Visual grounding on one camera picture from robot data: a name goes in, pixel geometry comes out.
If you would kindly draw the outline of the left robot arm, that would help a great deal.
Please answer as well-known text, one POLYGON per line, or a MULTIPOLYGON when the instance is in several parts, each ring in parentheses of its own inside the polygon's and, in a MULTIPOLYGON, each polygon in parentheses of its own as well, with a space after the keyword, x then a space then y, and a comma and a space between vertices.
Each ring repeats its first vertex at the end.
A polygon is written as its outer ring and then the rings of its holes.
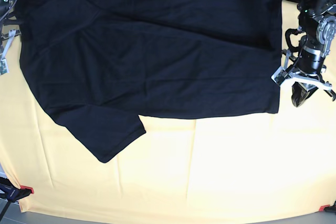
POLYGON ((292 104, 303 105, 321 89, 335 100, 332 84, 324 81, 324 61, 335 38, 335 0, 300 0, 297 6, 299 26, 285 32, 285 64, 274 73, 273 81, 281 86, 292 84, 292 104))

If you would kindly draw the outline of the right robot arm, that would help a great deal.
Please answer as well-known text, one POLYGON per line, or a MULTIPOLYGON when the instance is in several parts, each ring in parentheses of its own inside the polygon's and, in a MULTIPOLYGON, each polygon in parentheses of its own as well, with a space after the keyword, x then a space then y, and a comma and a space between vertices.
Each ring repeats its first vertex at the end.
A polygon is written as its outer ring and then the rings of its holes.
POLYGON ((14 7, 18 0, 1 0, 1 60, 5 58, 3 42, 10 38, 9 34, 3 33, 4 26, 19 25, 20 20, 14 19, 14 7))

